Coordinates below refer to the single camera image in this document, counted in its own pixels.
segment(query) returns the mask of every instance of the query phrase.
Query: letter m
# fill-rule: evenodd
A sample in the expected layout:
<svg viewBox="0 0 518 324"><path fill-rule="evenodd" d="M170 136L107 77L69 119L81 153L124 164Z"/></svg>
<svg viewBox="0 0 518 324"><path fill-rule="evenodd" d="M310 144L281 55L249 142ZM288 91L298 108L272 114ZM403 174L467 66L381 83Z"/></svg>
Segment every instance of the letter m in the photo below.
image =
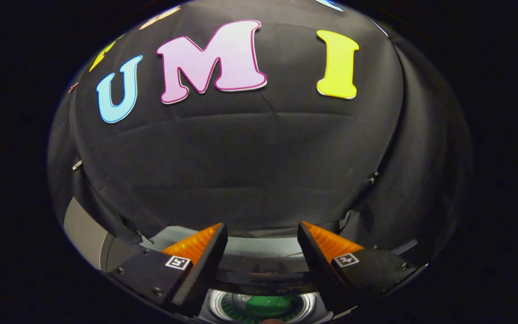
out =
<svg viewBox="0 0 518 324"><path fill-rule="evenodd" d="M161 101L173 104L189 95L189 89L181 84L179 71L197 92L204 94L217 62L220 75L215 80L215 87L218 90L243 91L265 86L267 76L259 72L255 57L254 35L259 27L261 23L257 20L223 25L203 50L187 37L161 45L157 49L157 54L163 58L165 78Z"/></svg>

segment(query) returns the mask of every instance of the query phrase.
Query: screw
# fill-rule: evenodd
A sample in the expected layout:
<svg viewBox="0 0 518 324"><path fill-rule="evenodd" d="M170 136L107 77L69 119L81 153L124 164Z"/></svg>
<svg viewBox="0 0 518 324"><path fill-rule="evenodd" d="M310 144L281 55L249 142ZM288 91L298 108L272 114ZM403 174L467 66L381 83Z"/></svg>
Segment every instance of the screw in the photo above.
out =
<svg viewBox="0 0 518 324"><path fill-rule="evenodd" d="M155 293L157 296L163 295L163 291L157 287L153 288L153 293Z"/></svg>

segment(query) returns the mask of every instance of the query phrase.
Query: foam letter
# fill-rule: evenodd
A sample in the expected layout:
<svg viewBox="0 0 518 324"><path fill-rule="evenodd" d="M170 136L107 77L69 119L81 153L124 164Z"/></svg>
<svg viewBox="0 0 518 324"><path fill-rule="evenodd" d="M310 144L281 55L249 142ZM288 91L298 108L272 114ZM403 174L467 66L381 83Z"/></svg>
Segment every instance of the foam letter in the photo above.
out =
<svg viewBox="0 0 518 324"><path fill-rule="evenodd" d="M125 118L133 109L137 100L137 64L143 59L138 56L130 59L121 66L119 72L123 73L123 100L118 105L113 105L111 101L111 80L115 77L114 73L109 74L97 85L99 102L99 113L101 118L107 123L117 123Z"/></svg>
<svg viewBox="0 0 518 324"><path fill-rule="evenodd" d="M93 68L99 64L99 62L101 62L101 60L105 57L105 53L107 53L107 51L109 51L113 45L115 45L115 42L117 41L117 39L115 39L113 41L113 43L107 45L107 47L105 47L101 52L99 52L99 55L97 55L97 57L95 58L95 61L93 62L93 65L91 66L91 68L89 68L89 72L91 72L91 70L93 70Z"/></svg>
<svg viewBox="0 0 518 324"><path fill-rule="evenodd" d="M163 58L165 92L164 104L179 102L189 95L189 89L181 84L179 71L189 83L204 94L209 86L211 73L219 62L221 73L215 87L221 91L243 91L261 88L267 84L267 76L259 72L255 57L255 30L261 27L256 20L231 22L220 27L205 50L191 39L179 37L157 49Z"/></svg>
<svg viewBox="0 0 518 324"><path fill-rule="evenodd" d="M327 7L329 7L329 8L333 8L333 9L335 9L335 10L337 10L337 11L340 11L340 12L343 12L343 11L344 11L341 7L336 6L336 5L335 5L335 2L333 2L333 1L331 1L331 0L315 0L315 1L316 1L316 2L319 2L319 3L320 3L320 4L322 4L322 5L327 6Z"/></svg>
<svg viewBox="0 0 518 324"><path fill-rule="evenodd" d="M317 82L317 90L324 96L353 99L357 88L353 85L353 56L359 45L349 37L332 31L317 31L327 44L325 77Z"/></svg>

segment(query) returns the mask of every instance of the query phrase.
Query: fisheye lens view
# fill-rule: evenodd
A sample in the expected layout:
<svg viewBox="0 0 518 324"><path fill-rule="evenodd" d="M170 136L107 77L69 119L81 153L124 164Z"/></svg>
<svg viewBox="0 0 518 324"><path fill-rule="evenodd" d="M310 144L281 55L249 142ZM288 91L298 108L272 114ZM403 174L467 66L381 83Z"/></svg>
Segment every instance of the fisheye lens view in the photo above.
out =
<svg viewBox="0 0 518 324"><path fill-rule="evenodd" d="M193 0L98 45L47 173L74 249L185 323L318 324L436 262L473 176L453 85L330 0Z"/></svg>

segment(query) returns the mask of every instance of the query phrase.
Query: dark background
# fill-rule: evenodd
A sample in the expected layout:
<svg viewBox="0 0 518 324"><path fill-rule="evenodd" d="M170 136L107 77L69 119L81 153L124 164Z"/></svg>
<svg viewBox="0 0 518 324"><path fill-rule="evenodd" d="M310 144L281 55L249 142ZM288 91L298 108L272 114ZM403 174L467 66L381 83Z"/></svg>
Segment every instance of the dark background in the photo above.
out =
<svg viewBox="0 0 518 324"><path fill-rule="evenodd" d="M45 178L49 127L72 75L129 27L179 2L134 14L148 3L0 1L0 322L169 322L72 248ZM462 101L475 150L471 199L448 247L415 281L352 321L518 323L518 3L348 4L396 21L390 12L428 39L417 42Z"/></svg>

